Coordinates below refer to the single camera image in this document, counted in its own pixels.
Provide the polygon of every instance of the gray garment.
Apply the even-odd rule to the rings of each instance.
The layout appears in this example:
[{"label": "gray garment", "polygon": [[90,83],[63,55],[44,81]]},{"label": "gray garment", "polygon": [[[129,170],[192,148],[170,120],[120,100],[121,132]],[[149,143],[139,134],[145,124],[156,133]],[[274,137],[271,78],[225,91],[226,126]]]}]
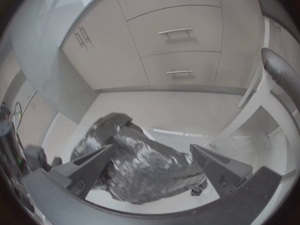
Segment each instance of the gray garment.
[{"label": "gray garment", "polygon": [[[73,159],[106,145],[96,142],[101,139],[97,129],[92,130],[75,148]],[[138,126],[129,122],[116,129],[108,141],[114,146],[114,154],[94,188],[108,191],[114,199],[142,204],[191,188],[198,193],[204,189],[199,186],[206,182],[206,176],[192,155],[148,139]]]}]

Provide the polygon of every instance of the gray leather backrest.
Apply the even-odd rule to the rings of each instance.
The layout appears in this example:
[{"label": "gray leather backrest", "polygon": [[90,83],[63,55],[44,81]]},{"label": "gray leather backrest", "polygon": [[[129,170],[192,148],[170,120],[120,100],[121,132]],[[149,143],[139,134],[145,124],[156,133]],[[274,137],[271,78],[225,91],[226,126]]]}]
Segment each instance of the gray leather backrest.
[{"label": "gray leather backrest", "polygon": [[281,56],[269,48],[262,49],[262,62],[273,80],[290,96],[300,111],[300,77]]},{"label": "gray leather backrest", "polygon": [[258,0],[262,14],[285,28],[300,43],[300,33],[278,0]]}]

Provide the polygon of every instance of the white floor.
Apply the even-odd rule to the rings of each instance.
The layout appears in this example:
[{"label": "white floor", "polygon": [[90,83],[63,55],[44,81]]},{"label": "white floor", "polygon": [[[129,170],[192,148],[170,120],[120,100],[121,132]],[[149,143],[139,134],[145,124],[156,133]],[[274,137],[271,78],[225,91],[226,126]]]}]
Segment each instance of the white floor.
[{"label": "white floor", "polygon": [[[154,139],[180,152],[189,153],[191,143],[205,145],[240,112],[237,107],[241,95],[201,92],[115,92],[103,93],[92,104],[77,126],[61,118],[53,128],[51,141],[44,146],[51,159],[61,156],[69,162],[71,153],[92,124],[111,112],[126,113],[133,123],[146,130]],[[287,142],[283,132],[268,138],[267,132],[276,126],[273,118],[263,109],[258,111],[227,139],[209,147],[233,159],[248,163],[256,172],[268,166],[279,174],[293,168],[287,162]],[[107,208],[134,213],[156,214],[178,212],[195,208],[218,199],[209,183],[200,197],[190,191],[143,205],[116,201],[102,190],[92,190],[87,200]]]}]

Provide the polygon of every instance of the white chair leg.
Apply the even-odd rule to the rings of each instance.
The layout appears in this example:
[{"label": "white chair leg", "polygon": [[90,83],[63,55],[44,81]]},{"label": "white chair leg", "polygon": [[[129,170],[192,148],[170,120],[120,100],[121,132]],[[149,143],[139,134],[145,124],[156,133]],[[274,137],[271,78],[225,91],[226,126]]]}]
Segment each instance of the white chair leg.
[{"label": "white chair leg", "polygon": [[289,140],[295,156],[296,170],[300,169],[300,135],[295,126],[294,120],[291,118],[287,110],[282,104],[271,94],[266,95],[266,99],[262,101],[261,106],[275,119],[279,124],[287,139]]},{"label": "white chair leg", "polygon": [[272,77],[266,71],[263,71],[262,80],[256,93],[252,96],[237,117],[219,135],[209,142],[209,144],[214,146],[216,143],[225,139],[242,126],[260,107],[262,101],[266,99],[274,85],[275,81],[272,80]]},{"label": "white chair leg", "polygon": [[[269,47],[269,40],[270,40],[270,20],[267,17],[265,17],[265,38],[264,38],[263,47]],[[247,97],[249,96],[250,92],[254,88],[254,86],[261,74],[261,68],[263,67],[262,63],[263,62],[260,60],[258,67],[256,69],[256,72],[254,74],[254,77],[253,77],[245,95],[243,96],[243,98],[241,99],[241,101],[238,104],[239,108],[241,108],[241,106],[246,101]]]},{"label": "white chair leg", "polygon": [[[295,117],[297,113],[298,113],[298,110],[295,109],[295,111],[293,112],[293,116]],[[267,136],[268,136],[268,137],[272,137],[275,133],[278,133],[278,132],[281,131],[281,130],[282,130],[281,127],[277,127],[277,128],[275,128],[273,131],[267,133]]]}]

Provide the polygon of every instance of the drawer handle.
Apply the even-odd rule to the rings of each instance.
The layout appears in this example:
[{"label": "drawer handle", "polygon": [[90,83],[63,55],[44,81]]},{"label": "drawer handle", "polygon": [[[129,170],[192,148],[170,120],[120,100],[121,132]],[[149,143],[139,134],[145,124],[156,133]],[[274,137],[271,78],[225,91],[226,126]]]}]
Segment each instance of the drawer handle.
[{"label": "drawer handle", "polygon": [[170,32],[182,32],[182,31],[188,32],[188,31],[192,31],[192,30],[193,30],[192,28],[180,28],[180,29],[159,32],[158,34],[161,35],[161,34],[168,34]]},{"label": "drawer handle", "polygon": [[193,70],[185,70],[185,71],[173,71],[171,70],[170,72],[167,73],[193,73]]},{"label": "drawer handle", "polygon": [[73,32],[74,36],[76,37],[76,40],[79,42],[79,45],[82,47],[83,43],[81,43],[77,37],[78,33]]},{"label": "drawer handle", "polygon": [[83,35],[83,33],[82,33],[82,31],[81,31],[82,28],[80,28],[79,26],[77,26],[77,28],[78,28],[78,30],[79,30],[79,32],[80,32],[80,35],[81,35],[82,38],[84,39],[85,43],[88,43],[88,41],[87,41],[88,38],[85,38],[84,35]]}]

